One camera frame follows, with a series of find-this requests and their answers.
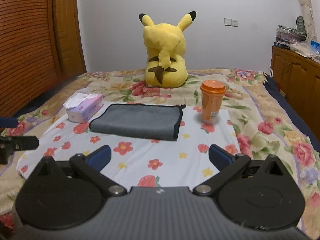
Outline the white wall switch plate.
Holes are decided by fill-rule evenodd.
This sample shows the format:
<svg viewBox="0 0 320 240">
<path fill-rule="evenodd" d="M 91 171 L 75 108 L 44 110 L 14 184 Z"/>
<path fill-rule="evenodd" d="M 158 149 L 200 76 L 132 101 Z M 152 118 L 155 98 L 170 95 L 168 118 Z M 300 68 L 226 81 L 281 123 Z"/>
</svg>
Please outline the white wall switch plate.
<svg viewBox="0 0 320 240">
<path fill-rule="evenodd" d="M 231 18 L 224 18 L 224 25 L 229 27 L 238 27 L 239 21 Z"/>
</svg>

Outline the orange lidded cup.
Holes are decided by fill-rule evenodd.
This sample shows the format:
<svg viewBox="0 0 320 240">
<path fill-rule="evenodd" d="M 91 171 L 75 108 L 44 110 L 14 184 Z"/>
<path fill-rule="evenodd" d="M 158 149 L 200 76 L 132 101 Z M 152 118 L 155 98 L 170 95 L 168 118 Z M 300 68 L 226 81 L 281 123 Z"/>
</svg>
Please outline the orange lidded cup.
<svg viewBox="0 0 320 240">
<path fill-rule="evenodd" d="M 226 93 L 225 84 L 216 80 L 205 80 L 200 89 L 202 120 L 207 124 L 213 124 L 217 120 Z"/>
</svg>

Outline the cream lace curtain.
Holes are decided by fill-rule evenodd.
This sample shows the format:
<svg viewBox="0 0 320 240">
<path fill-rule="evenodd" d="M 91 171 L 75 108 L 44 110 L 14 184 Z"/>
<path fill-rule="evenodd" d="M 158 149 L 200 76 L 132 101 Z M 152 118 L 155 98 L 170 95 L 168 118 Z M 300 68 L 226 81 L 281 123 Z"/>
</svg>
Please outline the cream lace curtain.
<svg viewBox="0 0 320 240">
<path fill-rule="evenodd" d="M 313 18 L 312 0 L 299 0 L 304 19 L 305 32 L 309 42 L 316 41 L 317 35 Z"/>
</svg>

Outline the purple tissue box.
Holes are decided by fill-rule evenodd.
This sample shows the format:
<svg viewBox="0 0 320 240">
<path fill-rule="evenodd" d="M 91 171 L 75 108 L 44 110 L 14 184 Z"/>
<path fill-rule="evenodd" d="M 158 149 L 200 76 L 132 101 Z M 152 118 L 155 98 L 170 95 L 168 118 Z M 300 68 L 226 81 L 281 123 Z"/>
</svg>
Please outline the purple tissue box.
<svg viewBox="0 0 320 240">
<path fill-rule="evenodd" d="M 64 103 L 69 121 L 85 124 L 104 105 L 102 94 L 74 93 Z"/>
</svg>

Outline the white floral cloth mat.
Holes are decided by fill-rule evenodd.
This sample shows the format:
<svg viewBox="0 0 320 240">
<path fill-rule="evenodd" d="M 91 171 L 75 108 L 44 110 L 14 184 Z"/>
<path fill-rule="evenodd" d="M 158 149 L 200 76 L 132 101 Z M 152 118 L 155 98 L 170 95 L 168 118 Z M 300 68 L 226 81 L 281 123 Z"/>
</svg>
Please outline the white floral cloth mat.
<svg viewBox="0 0 320 240">
<path fill-rule="evenodd" d="M 64 115 L 40 137 L 36 150 L 25 152 L 16 170 L 28 178 L 44 156 L 65 161 L 77 153 L 89 155 L 103 145 L 111 148 L 111 160 L 101 173 L 123 187 L 187 186 L 193 188 L 218 173 L 208 152 L 216 144 L 231 154 L 240 147 L 227 110 L 215 124 L 201 120 L 200 107 L 183 110 L 177 141 L 138 139 L 94 133 L 88 124 L 70 122 Z"/>
</svg>

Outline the wooden sideboard cabinet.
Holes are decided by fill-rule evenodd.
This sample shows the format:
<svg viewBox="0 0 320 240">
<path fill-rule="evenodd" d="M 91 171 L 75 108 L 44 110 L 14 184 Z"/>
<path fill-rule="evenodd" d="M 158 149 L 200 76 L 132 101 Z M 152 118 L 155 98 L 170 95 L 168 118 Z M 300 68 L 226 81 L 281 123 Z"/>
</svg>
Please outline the wooden sideboard cabinet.
<svg viewBox="0 0 320 240">
<path fill-rule="evenodd" d="M 319 63 L 273 46 L 271 69 L 289 105 L 319 139 Z"/>
</svg>

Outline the blue picture box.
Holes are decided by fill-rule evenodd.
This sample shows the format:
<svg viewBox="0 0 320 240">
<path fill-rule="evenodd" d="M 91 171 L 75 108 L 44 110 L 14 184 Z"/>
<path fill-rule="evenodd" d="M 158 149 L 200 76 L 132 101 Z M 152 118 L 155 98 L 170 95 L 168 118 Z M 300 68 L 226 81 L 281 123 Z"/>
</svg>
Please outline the blue picture box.
<svg viewBox="0 0 320 240">
<path fill-rule="evenodd" d="M 318 54 L 320 54 L 320 43 L 312 40 L 312 41 L 310 42 L 310 46 L 311 46 L 311 48 L 312 48 L 314 51 L 316 51 Z"/>
</svg>

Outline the yellow Pikachu plush toy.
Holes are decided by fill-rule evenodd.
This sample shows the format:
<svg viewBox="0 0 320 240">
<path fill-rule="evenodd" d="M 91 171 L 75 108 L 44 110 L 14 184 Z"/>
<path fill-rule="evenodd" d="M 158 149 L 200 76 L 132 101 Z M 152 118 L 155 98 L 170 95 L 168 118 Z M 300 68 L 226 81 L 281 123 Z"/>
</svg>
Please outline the yellow Pikachu plush toy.
<svg viewBox="0 0 320 240">
<path fill-rule="evenodd" d="M 196 15 L 195 11 L 187 13 L 177 25 L 154 24 L 148 15 L 139 15 L 144 25 L 143 40 L 148 54 L 145 82 L 149 87 L 176 88 L 187 80 L 183 32 L 193 23 Z"/>
</svg>

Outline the stack of folded fabrics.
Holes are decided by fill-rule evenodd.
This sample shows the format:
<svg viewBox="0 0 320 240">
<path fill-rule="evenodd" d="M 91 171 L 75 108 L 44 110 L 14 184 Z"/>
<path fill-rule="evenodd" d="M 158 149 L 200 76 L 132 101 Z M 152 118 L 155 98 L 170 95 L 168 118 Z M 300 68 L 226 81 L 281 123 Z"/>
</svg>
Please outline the stack of folded fabrics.
<svg viewBox="0 0 320 240">
<path fill-rule="evenodd" d="M 306 34 L 294 28 L 278 25 L 276 29 L 276 41 L 286 44 L 305 42 Z"/>
</svg>

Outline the wooden slatted wardrobe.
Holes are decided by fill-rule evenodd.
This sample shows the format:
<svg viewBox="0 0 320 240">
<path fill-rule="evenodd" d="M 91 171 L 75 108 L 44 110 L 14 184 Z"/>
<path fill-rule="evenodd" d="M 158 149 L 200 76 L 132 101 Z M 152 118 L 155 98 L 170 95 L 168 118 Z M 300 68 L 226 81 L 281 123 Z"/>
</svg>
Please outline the wooden slatted wardrobe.
<svg viewBox="0 0 320 240">
<path fill-rule="evenodd" d="M 85 71 L 77 0 L 1 0 L 1 116 Z"/>
</svg>

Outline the floral bed quilt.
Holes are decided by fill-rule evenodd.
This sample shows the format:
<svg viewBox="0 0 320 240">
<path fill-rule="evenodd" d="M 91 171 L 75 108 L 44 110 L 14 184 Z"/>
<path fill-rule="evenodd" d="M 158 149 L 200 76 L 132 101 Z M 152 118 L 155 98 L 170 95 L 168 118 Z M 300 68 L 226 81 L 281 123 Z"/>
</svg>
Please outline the floral bed quilt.
<svg viewBox="0 0 320 240">
<path fill-rule="evenodd" d="M 318 141 L 302 128 L 300 120 L 294 120 L 293 115 L 279 103 L 282 96 L 277 89 L 269 89 L 272 81 L 262 72 L 241 69 L 192 71 L 186 83 L 178 88 L 147 86 L 144 70 L 85 73 L 34 111 L 20 115 L 18 126 L 5 129 L 3 135 L 34 135 L 40 140 L 57 120 L 67 116 L 63 103 L 81 89 L 103 95 L 104 105 L 99 110 L 100 114 L 113 103 L 185 105 L 201 109 L 200 86 L 205 80 L 225 84 L 226 93 L 220 110 L 225 109 L 229 113 L 240 147 L 239 153 L 253 160 L 264 160 L 273 154 L 283 162 L 305 198 L 305 210 L 298 227 L 311 239 L 317 239 Z M 16 170 L 17 162 L 25 152 L 13 153 L 8 164 L 1 166 L 1 234 L 5 236 L 14 229 L 12 206 L 26 180 Z"/>
</svg>

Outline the purple and grey towel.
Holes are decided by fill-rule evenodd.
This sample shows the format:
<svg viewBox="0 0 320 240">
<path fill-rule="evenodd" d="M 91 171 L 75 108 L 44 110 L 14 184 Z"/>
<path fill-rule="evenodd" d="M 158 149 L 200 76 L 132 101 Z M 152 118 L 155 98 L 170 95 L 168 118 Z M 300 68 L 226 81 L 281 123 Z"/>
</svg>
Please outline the purple and grey towel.
<svg viewBox="0 0 320 240">
<path fill-rule="evenodd" d="M 176 141 L 185 105 L 111 104 L 92 120 L 95 133 L 122 137 Z"/>
</svg>

